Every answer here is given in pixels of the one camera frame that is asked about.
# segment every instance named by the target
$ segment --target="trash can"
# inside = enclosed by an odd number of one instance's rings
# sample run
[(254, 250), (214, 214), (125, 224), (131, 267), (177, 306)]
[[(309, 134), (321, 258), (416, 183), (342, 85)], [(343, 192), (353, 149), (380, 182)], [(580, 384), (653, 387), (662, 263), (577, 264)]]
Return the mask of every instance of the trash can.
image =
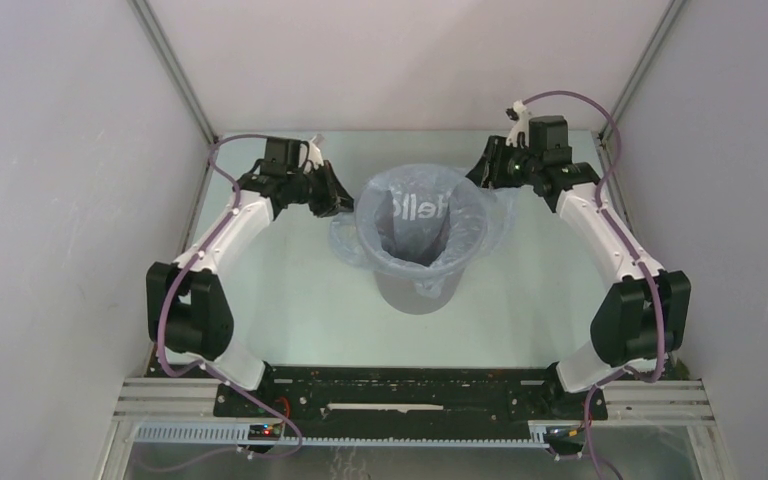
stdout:
[[(354, 213), (332, 221), (332, 250), (372, 270), (392, 307), (434, 312), (451, 300), (469, 262), (487, 247), (488, 195), (449, 167), (396, 167), (366, 184)], [(500, 225), (494, 227), (501, 235)]]

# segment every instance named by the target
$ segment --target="table surface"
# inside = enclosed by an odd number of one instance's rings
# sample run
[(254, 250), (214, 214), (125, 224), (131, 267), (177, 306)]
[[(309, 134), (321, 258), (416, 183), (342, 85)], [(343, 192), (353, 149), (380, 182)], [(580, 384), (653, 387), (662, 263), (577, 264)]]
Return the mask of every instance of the table surface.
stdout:
[[(311, 138), (317, 132), (276, 135)], [(325, 158), (355, 198), (374, 174), (410, 163), (471, 168), (487, 136), (500, 132), (322, 132)], [(262, 140), (222, 147), (235, 178), (263, 155)], [(593, 137), (571, 131), (574, 161), (601, 171)], [(227, 202), (230, 185), (212, 174), (195, 238)], [(589, 339), (604, 298), (584, 243), (525, 188), (499, 248), (473, 261), (452, 300), (422, 316), (388, 305), (373, 275), (342, 263), (329, 247), (330, 219), (291, 206), (222, 278), (249, 349), (277, 365), (370, 367), (546, 367)]]

